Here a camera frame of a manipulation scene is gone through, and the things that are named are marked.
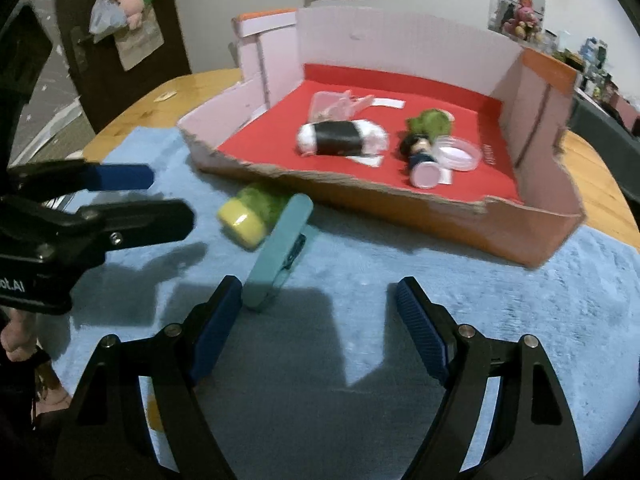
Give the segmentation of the person's left hand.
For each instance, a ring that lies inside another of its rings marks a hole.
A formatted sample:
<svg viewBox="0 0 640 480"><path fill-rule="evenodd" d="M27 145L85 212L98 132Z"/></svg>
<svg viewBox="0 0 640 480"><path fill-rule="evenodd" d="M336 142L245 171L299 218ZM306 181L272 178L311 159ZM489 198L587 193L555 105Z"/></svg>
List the person's left hand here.
<svg viewBox="0 0 640 480"><path fill-rule="evenodd" d="M2 307L8 322L1 331L1 345L11 362L26 362L35 356L35 400L32 401L32 419L37 416L66 410L72 396L67 392L53 369L51 359L38 346L37 315L32 312Z"/></svg>

